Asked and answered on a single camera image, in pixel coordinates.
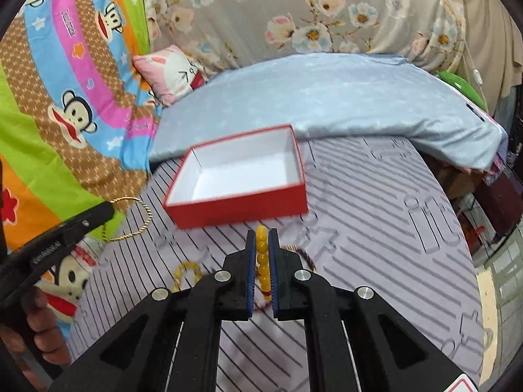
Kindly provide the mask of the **person's left hand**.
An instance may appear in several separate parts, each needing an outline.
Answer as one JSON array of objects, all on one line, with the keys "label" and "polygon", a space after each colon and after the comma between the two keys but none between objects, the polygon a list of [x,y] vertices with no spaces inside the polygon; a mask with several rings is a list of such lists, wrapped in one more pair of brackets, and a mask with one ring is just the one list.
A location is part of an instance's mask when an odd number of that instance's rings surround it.
[{"label": "person's left hand", "polygon": [[34,343],[43,358],[55,366],[65,366],[71,363],[65,338],[58,327],[57,319],[48,307],[45,294],[33,287],[25,297],[23,304],[26,321],[35,333]]}]

